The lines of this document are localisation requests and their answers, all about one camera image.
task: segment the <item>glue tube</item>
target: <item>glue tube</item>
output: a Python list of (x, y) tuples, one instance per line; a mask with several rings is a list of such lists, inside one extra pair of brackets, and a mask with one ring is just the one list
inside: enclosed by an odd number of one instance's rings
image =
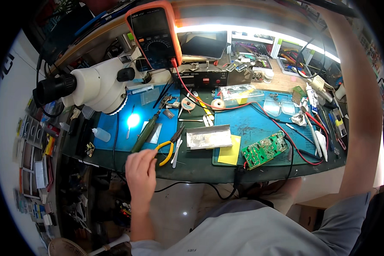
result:
[(306, 93), (307, 93), (307, 97), (309, 98), (310, 107), (312, 109), (312, 112), (314, 114), (317, 114), (317, 103), (316, 103), (316, 98), (314, 97), (313, 89), (309, 85), (309, 83), (306, 83), (306, 85), (307, 85), (306, 86)]

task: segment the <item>fan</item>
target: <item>fan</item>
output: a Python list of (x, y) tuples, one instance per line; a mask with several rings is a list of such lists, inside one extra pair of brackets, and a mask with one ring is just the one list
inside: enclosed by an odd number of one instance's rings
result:
[(128, 241), (129, 236), (127, 234), (123, 234), (114, 242), (106, 244), (93, 252), (86, 253), (86, 251), (84, 251), (78, 244), (71, 240), (65, 238), (55, 238), (51, 240), (50, 244), (48, 245), (48, 254), (49, 256), (94, 256), (100, 252), (108, 251), (111, 249), (111, 247), (114, 247), (117, 244)]

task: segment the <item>led light strip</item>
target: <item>led light strip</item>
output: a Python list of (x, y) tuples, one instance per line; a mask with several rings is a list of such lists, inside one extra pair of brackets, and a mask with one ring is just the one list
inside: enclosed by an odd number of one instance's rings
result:
[[(208, 24), (208, 25), (196, 25), (196, 26), (187, 26), (187, 27), (175, 27), (175, 32), (176, 33), (183, 33), (183, 32), (193, 32), (193, 31), (206, 31), (206, 32), (211, 32), (211, 31), (243, 31), (249, 34), (262, 34), (262, 35), (267, 35), (267, 36), (273, 36), (277, 38), (281, 38), (286, 41), (290, 41), (296, 44), (299, 44), (300, 46), (305, 46), (307, 44), (306, 41), (303, 41), (301, 39), (285, 35), (282, 33), (266, 30), (266, 29), (261, 29), (261, 28), (253, 28), (253, 27), (245, 27), (245, 26), (235, 26), (235, 25), (220, 25), (220, 24)], [(309, 44), (307, 46), (308, 49), (315, 50), (318, 53), (323, 54), (323, 49), (320, 47), (317, 47), (313, 44)], [(334, 56), (333, 54), (329, 52), (325, 52), (326, 56), (329, 57), (330, 59), (334, 60), (335, 62), (340, 63), (340, 59)]]

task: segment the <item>green circuit board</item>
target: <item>green circuit board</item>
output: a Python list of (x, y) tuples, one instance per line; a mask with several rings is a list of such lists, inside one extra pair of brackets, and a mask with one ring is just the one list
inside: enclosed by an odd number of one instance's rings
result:
[(249, 170), (261, 166), (267, 161), (288, 149), (283, 131), (262, 139), (252, 145), (242, 148)]

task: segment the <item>hand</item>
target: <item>hand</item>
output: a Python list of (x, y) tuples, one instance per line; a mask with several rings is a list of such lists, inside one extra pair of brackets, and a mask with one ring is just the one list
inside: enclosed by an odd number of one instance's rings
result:
[(143, 150), (128, 156), (125, 163), (125, 177), (131, 192), (131, 211), (149, 211), (149, 203), (156, 187), (156, 150)]

